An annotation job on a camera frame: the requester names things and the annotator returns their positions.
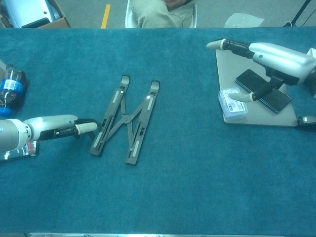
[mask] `clear plastic box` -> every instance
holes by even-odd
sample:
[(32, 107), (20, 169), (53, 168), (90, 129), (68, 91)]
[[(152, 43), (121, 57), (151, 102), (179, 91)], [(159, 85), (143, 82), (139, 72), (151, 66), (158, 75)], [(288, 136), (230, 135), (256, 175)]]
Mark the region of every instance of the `clear plastic box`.
[(228, 120), (243, 118), (248, 113), (248, 108), (244, 102), (233, 100), (229, 97), (229, 95), (234, 93), (240, 93), (238, 87), (222, 89), (218, 93), (218, 100), (224, 117)]

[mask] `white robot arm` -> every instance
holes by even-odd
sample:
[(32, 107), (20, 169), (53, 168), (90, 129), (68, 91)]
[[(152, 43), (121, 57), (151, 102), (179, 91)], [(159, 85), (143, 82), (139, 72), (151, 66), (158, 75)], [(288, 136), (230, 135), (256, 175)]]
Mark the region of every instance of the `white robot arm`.
[(93, 119), (78, 119), (74, 115), (37, 117), (23, 122), (0, 120), (0, 152), (19, 149), (27, 142), (79, 136), (96, 130), (99, 125)]
[(311, 55), (272, 43), (243, 43), (230, 39), (212, 41), (208, 49), (230, 50), (233, 54), (252, 59), (266, 69), (270, 83), (247, 95), (234, 94), (232, 99), (251, 102), (260, 99), (282, 84), (308, 86), (316, 84), (316, 59)]

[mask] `table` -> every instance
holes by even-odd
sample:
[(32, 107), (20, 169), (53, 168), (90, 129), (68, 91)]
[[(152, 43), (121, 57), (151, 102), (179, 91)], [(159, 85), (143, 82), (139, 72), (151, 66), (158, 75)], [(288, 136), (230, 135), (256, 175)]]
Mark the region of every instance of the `table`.
[[(225, 124), (218, 38), (301, 52), (315, 27), (253, 29), (0, 29), (0, 56), (30, 82), (20, 120), (73, 114), (101, 121), (122, 75), (127, 112), (150, 83), (160, 91), (136, 166), (126, 127), (89, 154), (88, 136), (43, 141), (40, 155), (0, 166), (0, 231), (313, 235), (315, 136), (287, 127)], [(314, 115), (303, 86), (296, 115)]]

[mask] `white chair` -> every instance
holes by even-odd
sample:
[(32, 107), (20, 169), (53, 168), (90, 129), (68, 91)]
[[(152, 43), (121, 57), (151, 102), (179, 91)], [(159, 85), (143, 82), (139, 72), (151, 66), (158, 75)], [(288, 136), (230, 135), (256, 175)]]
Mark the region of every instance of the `white chair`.
[[(189, 28), (196, 28), (197, 27), (197, 5), (193, 4), (193, 14), (192, 14), (192, 21)], [(137, 17), (133, 14), (132, 8), (130, 6), (130, 0), (127, 2), (127, 9), (126, 9), (126, 16), (125, 16), (125, 28), (136, 28), (137, 26)]]

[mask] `smartphone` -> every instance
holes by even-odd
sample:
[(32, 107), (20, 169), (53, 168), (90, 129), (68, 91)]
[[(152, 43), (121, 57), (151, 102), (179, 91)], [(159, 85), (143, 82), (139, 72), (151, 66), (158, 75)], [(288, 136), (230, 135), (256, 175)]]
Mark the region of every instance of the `smartphone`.
[[(235, 79), (235, 82), (248, 92), (253, 92), (262, 84), (268, 83), (254, 71), (248, 69)], [(292, 100), (291, 97), (278, 89), (263, 96), (260, 101), (275, 113), (279, 113)]]

